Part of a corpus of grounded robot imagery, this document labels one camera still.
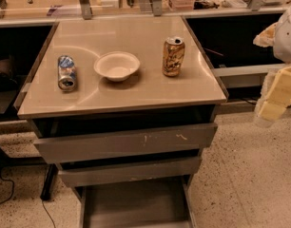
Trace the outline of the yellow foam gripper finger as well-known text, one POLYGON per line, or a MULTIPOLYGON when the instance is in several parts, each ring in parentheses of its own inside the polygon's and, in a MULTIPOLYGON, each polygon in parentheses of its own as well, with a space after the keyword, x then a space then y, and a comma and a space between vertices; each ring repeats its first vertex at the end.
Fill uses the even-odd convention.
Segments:
POLYGON ((291 105, 291 64, 269 71, 264 79, 261 97, 255 106, 254 123, 270 127, 291 105))
POLYGON ((276 23, 273 23, 266 29, 264 29, 260 34, 258 34, 254 40, 253 44, 262 47, 268 48, 274 46, 274 39, 275 39, 275 31, 276 31, 276 23))

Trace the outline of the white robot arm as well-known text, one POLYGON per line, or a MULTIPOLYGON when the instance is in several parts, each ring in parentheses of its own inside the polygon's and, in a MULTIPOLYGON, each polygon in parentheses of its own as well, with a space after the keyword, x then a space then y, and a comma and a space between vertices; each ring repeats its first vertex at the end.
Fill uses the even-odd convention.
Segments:
POLYGON ((254 123, 270 127, 291 105, 291 6, 278 22, 257 35, 253 44, 272 47, 274 57, 285 63, 284 68, 271 70, 265 76, 261 97, 255 106, 254 123))

